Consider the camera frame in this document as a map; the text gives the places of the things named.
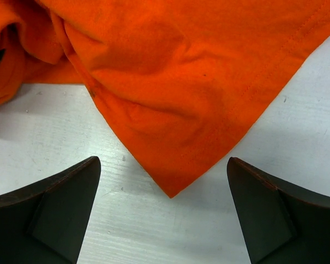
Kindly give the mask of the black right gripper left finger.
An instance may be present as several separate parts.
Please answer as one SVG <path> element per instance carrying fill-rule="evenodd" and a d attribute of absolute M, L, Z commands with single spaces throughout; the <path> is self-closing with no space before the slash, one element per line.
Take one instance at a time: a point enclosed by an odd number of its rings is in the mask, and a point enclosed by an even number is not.
<path fill-rule="evenodd" d="M 77 263 L 100 175 L 91 156 L 0 195 L 0 263 Z"/>

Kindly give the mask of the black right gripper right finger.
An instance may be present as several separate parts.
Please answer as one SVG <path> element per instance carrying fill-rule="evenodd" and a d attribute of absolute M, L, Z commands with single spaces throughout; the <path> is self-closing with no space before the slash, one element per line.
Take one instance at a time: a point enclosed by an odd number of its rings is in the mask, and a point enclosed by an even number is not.
<path fill-rule="evenodd" d="M 251 263 L 330 263 L 330 197 L 231 157 L 230 192 Z"/>

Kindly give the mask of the orange t-shirt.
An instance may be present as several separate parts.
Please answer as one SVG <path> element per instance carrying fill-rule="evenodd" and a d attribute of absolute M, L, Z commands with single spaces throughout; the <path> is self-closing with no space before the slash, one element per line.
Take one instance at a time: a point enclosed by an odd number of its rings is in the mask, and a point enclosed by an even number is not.
<path fill-rule="evenodd" d="M 329 36 L 330 1 L 0 1 L 0 105 L 21 84 L 84 84 L 174 197 Z"/>

